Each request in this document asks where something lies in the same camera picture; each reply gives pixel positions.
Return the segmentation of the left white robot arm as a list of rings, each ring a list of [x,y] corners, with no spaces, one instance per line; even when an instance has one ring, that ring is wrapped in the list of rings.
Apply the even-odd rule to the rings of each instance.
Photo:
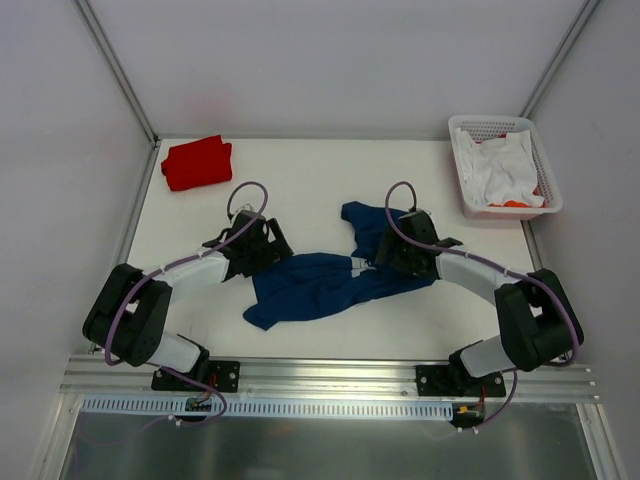
[[[188,390],[208,381],[209,353],[198,343],[165,330],[170,306],[236,276],[253,277],[293,256],[276,219],[250,211],[194,253],[147,270],[114,267],[82,327],[111,364],[168,368]]]

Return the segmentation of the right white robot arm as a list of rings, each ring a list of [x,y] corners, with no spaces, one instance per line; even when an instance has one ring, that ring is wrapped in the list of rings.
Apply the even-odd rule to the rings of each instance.
[[[499,334],[449,357],[447,381],[455,393],[470,395],[490,374],[533,371],[582,346],[583,329],[553,271],[521,273],[472,254],[456,239],[439,238],[422,210],[387,219],[377,264],[405,277],[455,284],[495,308]]]

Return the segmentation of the blue mickey mouse t-shirt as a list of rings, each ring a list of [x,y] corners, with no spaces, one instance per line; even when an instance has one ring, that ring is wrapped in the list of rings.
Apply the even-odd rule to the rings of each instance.
[[[341,219],[354,232],[351,256],[332,253],[294,255],[253,276],[256,303],[243,313],[264,331],[280,322],[317,320],[350,307],[432,285],[436,276],[405,275],[375,264],[389,226],[385,210],[361,202],[342,205]]]

